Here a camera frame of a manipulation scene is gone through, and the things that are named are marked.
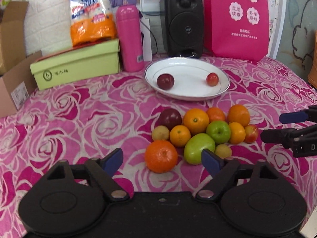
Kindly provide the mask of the red-yellow small apple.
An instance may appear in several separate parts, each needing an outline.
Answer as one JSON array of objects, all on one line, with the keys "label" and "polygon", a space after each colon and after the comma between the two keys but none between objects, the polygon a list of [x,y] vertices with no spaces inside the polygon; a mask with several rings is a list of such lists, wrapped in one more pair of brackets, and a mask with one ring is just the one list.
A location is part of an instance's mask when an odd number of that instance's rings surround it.
[{"label": "red-yellow small apple", "polygon": [[253,143],[258,138],[258,127],[256,125],[248,125],[245,130],[245,143]]}]

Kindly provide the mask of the large green mango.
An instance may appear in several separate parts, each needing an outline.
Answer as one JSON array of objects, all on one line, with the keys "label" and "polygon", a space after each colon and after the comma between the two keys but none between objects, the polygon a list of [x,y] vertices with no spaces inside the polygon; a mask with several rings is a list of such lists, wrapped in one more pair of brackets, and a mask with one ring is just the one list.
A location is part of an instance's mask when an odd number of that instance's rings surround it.
[{"label": "large green mango", "polygon": [[215,141],[206,133],[193,136],[185,145],[184,160],[188,164],[201,164],[201,153],[204,149],[215,151]]}]

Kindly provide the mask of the large orange mandarin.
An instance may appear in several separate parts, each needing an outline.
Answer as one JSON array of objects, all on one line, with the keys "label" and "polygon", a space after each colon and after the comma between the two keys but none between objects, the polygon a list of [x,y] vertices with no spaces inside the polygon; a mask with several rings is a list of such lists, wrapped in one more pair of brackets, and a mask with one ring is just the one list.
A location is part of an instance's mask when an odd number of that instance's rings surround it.
[{"label": "large orange mandarin", "polygon": [[153,141],[145,151],[145,163],[149,170],[157,174],[171,171],[178,161],[178,153],[167,140]]}]

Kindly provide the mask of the orange back right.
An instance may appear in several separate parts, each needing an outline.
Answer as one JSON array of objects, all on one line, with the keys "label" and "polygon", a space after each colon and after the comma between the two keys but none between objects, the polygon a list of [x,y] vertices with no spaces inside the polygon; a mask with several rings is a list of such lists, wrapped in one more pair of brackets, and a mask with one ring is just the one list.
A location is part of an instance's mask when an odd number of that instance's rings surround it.
[{"label": "orange back right", "polygon": [[230,107],[227,114],[227,122],[240,123],[243,127],[246,127],[250,123],[250,113],[248,109],[240,104],[236,104]]}]

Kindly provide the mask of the yellow-brown small fruit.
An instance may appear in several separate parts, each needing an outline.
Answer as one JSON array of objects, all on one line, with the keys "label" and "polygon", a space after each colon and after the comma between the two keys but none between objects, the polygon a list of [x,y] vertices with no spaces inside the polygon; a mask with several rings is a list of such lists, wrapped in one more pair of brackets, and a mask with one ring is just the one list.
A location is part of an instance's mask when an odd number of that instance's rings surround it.
[{"label": "yellow-brown small fruit", "polygon": [[170,131],[165,126],[157,126],[152,131],[152,140],[169,140]]},{"label": "yellow-brown small fruit", "polygon": [[215,147],[215,152],[217,156],[219,156],[222,159],[225,159],[227,157],[232,156],[232,150],[231,148],[226,144],[219,144]]}]

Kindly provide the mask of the green apple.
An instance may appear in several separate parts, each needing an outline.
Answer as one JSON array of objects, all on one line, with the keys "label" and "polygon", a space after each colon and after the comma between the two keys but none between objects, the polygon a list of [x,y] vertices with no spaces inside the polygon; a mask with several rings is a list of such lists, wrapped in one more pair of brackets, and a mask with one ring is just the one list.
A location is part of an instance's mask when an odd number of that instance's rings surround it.
[{"label": "green apple", "polygon": [[216,144],[227,143],[230,140],[231,130],[225,121],[217,120],[209,123],[206,133],[215,141]]}]

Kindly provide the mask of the red-orange tangerine back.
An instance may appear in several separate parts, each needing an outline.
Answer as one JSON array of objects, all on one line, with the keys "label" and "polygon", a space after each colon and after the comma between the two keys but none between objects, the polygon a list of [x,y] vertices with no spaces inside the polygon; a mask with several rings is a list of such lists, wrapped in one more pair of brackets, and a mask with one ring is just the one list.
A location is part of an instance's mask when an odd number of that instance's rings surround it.
[{"label": "red-orange tangerine back", "polygon": [[210,123],[213,121],[226,121],[226,115],[218,107],[210,107],[206,110]]}]

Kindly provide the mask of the pink rose tablecloth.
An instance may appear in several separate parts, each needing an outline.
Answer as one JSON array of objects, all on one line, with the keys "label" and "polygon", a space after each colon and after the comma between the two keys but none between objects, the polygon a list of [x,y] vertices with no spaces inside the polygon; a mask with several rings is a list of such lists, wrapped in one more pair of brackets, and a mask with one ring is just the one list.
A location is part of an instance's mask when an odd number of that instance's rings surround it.
[{"label": "pink rose tablecloth", "polygon": [[160,113],[174,108],[181,114],[192,108],[218,107],[224,112],[245,106],[251,123],[260,130],[281,128],[282,113],[316,104],[316,91],[282,63],[203,57],[230,78],[221,96],[205,102],[182,102],[156,93],[143,72],[83,80],[36,91],[17,114],[1,119],[1,237],[21,237],[24,226],[18,205],[25,193],[59,160],[82,164],[106,156],[115,148],[124,152],[116,181],[128,192],[169,192],[201,189],[210,176],[201,165],[179,158],[166,174],[149,171],[146,147]]}]

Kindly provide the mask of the small orange front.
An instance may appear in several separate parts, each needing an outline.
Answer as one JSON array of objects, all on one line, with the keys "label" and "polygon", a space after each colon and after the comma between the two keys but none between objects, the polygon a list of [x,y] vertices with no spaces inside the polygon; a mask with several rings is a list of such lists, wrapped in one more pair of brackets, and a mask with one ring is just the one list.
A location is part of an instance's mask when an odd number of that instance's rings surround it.
[{"label": "small orange front", "polygon": [[190,130],[184,125],[177,125],[169,135],[170,142],[176,147],[184,147],[191,139]]}]

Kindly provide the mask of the white plate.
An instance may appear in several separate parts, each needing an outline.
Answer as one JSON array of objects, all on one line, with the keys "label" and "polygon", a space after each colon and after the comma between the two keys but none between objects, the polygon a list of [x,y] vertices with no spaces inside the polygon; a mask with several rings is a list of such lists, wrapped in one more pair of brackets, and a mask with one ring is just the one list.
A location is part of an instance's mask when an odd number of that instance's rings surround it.
[{"label": "white plate", "polygon": [[[219,77],[216,86],[207,84],[208,74]],[[159,88],[157,79],[162,74],[170,74],[174,85],[169,90]],[[218,97],[230,87],[228,75],[217,66],[190,58],[168,58],[150,64],[145,70],[146,82],[158,93],[182,101],[205,101]]]}]

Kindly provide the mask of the dark purple plum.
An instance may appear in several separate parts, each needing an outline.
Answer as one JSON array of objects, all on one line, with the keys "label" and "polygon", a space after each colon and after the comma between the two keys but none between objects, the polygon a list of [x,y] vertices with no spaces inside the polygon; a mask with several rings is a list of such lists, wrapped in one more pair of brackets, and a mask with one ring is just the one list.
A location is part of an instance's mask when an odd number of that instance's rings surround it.
[{"label": "dark purple plum", "polygon": [[158,123],[172,130],[175,126],[182,125],[182,116],[176,109],[167,108],[161,112]]}]

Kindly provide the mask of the pink fabric bag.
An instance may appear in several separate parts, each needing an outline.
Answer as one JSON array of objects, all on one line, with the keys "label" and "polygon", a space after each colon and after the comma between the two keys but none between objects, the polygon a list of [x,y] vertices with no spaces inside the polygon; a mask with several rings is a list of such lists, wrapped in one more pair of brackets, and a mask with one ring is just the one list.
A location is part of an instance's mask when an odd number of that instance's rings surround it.
[{"label": "pink fabric bag", "polygon": [[268,0],[204,0],[204,47],[216,57],[260,61],[269,49]]}]

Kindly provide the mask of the dark red plum on plate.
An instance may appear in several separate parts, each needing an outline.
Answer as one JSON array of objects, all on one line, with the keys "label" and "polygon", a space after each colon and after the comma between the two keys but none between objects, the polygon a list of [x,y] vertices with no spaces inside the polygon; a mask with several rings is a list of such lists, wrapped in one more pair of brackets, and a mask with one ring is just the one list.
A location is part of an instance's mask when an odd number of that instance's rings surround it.
[{"label": "dark red plum on plate", "polygon": [[174,84],[174,77],[170,74],[161,74],[156,80],[158,87],[162,90],[170,90]]}]

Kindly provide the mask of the red booklet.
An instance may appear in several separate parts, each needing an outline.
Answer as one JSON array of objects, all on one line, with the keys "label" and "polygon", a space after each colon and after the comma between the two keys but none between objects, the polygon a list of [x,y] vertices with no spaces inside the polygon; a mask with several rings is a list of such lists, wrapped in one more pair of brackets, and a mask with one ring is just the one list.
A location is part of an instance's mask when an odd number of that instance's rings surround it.
[{"label": "red booklet", "polygon": [[55,52],[55,53],[50,53],[50,54],[48,54],[48,55],[45,55],[45,56],[42,56],[42,57],[36,59],[35,62],[39,62],[39,61],[42,61],[42,60],[46,60],[46,59],[48,59],[48,58],[55,57],[55,56],[58,56],[58,55],[61,55],[61,54],[64,54],[64,53],[72,52],[72,51],[75,51],[75,50],[78,50],[78,49],[82,49],[82,48],[86,48],[86,47],[91,47],[91,46],[94,46],[94,45],[98,45],[98,44],[101,44],[101,43],[106,42],[106,41],[103,40],[103,41],[96,41],[96,42],[81,44],[81,45],[76,46],[76,47],[64,49],[64,50],[62,50],[62,51],[57,51],[57,52]]}]

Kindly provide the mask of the pink thermos bottle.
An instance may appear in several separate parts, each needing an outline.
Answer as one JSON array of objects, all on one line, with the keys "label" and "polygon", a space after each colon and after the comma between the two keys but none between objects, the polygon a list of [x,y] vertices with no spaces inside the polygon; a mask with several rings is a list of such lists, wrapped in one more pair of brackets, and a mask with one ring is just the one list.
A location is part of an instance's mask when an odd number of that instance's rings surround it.
[{"label": "pink thermos bottle", "polygon": [[144,68],[139,10],[123,5],[116,11],[116,27],[124,70],[137,72]]}]

